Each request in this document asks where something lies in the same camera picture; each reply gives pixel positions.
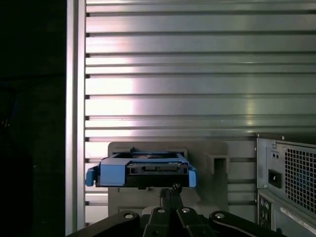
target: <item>metal screw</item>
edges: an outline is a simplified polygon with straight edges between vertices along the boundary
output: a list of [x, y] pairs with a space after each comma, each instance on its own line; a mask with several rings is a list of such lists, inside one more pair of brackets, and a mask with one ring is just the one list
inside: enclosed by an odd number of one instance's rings
[[133, 218], [133, 214], [126, 214], [124, 217], [126, 218], [126, 219], [130, 219], [130, 218]]
[[188, 208], [183, 208], [182, 211], [183, 211], [184, 213], [188, 213], [188, 212], [190, 211], [190, 209], [188, 209]]
[[217, 213], [215, 217], [218, 219], [223, 219], [225, 216], [222, 213]]

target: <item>white label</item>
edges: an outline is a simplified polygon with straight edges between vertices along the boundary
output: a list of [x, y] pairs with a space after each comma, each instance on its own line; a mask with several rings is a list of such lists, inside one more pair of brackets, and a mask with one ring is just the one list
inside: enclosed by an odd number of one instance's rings
[[296, 221], [298, 224], [300, 224], [301, 226], [303, 226], [305, 229], [309, 230], [310, 232], [312, 232], [314, 235], [316, 235], [316, 230], [311, 227], [309, 224], [306, 224], [304, 221], [302, 221], [300, 218], [294, 216], [292, 213], [288, 212], [287, 210], [285, 210], [284, 208], [281, 207], [281, 212], [283, 212], [285, 215], [287, 215], [288, 217], [290, 217], [292, 220]]

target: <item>ventilation grille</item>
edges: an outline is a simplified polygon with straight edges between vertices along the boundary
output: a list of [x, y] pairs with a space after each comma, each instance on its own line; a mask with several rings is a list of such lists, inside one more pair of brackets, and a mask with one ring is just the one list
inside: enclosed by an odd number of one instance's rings
[[285, 192], [290, 200], [316, 214], [316, 153], [287, 149]]

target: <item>rectangular slot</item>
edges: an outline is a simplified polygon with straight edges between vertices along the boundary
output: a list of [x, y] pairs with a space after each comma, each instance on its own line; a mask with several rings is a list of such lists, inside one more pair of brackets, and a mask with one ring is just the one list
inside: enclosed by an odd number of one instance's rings
[[275, 170], [269, 169], [269, 184], [277, 187], [278, 189], [282, 188], [282, 174], [276, 172]]

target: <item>blue drive tray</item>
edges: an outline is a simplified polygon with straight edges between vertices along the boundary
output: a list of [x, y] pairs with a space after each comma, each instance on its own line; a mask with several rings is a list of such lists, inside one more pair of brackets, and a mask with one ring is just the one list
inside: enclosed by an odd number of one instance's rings
[[196, 169], [177, 152], [126, 152], [104, 158], [88, 169], [86, 185], [97, 187], [169, 187], [180, 183], [194, 188]]

